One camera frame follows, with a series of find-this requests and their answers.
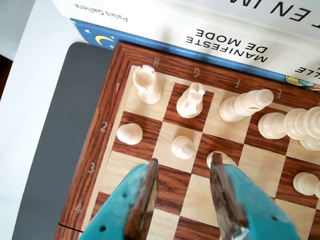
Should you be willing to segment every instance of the number 3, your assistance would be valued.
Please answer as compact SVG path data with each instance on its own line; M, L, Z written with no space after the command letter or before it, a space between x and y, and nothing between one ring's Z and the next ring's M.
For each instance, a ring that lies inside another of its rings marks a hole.
M88 170L88 173L90 173L90 174L92 174L93 172L94 172L94 170L95 170L95 163L94 162L92 162L91 164L90 164L90 170Z

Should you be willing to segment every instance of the crescent moon illustration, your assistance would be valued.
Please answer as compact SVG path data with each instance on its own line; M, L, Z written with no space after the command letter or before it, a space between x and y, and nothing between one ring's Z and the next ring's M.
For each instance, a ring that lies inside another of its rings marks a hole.
M102 39L105 39L105 40L114 42L114 40L111 39L110 37L103 36L103 35L97 35L97 36L95 36L94 38L95 38L96 42L97 42L98 44L100 44L101 46L103 45L103 44L101 43L101 40L102 40Z

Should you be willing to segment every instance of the book cover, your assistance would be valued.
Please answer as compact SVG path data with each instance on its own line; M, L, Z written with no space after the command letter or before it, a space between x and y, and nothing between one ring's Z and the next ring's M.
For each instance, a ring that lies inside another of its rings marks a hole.
M215 57L207 53L196 52L187 48L178 47L161 41L151 40L141 36L129 34L127 32L102 27L76 19L72 19L72 21L77 27L80 34L84 37L84 39L88 43L96 46L114 49L115 45L120 41L131 42L161 51L185 56L188 58L193 58L202 62L208 62L211 64L216 64L234 70L266 77L269 79L287 82L296 86L302 86L313 91L320 90L320 85L293 76L288 76L281 73L265 70L263 68L254 67L252 65L227 60L221 57Z
M320 84L320 44L314 38L216 15L210 9L170 4L172 1L54 2L70 18ZM283 15L280 7L276 10Z

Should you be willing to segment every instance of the table surface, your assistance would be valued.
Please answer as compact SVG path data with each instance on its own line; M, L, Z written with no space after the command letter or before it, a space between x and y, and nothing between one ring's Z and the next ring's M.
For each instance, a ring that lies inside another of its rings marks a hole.
M0 232L12 238L67 50L84 42L51 0L36 0L0 101Z

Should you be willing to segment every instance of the dark square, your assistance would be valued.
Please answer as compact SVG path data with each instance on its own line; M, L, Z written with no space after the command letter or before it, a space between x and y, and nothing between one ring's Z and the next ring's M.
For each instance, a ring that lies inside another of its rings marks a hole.
M150 160L154 153L162 121L124 111L119 127L130 123L138 124L142 128L143 138L141 142L136 145L128 145L115 138L112 150L140 159Z
M318 203L316 195L306 196L294 188L294 177L301 172L311 173L320 178L320 165L287 156L275 198L315 209Z
M258 130L259 119L268 113L282 113L286 114L285 111L277 110L270 107L265 107L264 109L256 112L251 116L248 131L245 136L244 143L257 147L260 149L268 150L277 154L286 155L290 137L287 135L280 139L267 139L263 137Z
M319 240L319 239L320 239L320 210L316 210L308 240Z
M97 212L99 211L99 209L101 208L101 206L105 203L105 201L107 201L107 199L109 198L109 194L104 193L104 192L98 192L98 196L96 197L95 200L95 204L93 207L93 211L91 214L91 219L97 214Z
M179 215L184 204L191 174L159 165L159 191L155 207Z
M225 153L238 165L243 147L241 143L203 133L195 156L192 173L205 178L210 177L207 156L213 151Z
M181 95L188 89L189 86L175 83L167 106L164 122L179 125L188 129L196 130L202 132L206 123L207 115L210 109L214 93L210 91L205 91L203 95L202 111L194 118L184 118L177 112L177 101Z
M175 230L175 240L218 240L220 230L203 222L191 220L181 216Z

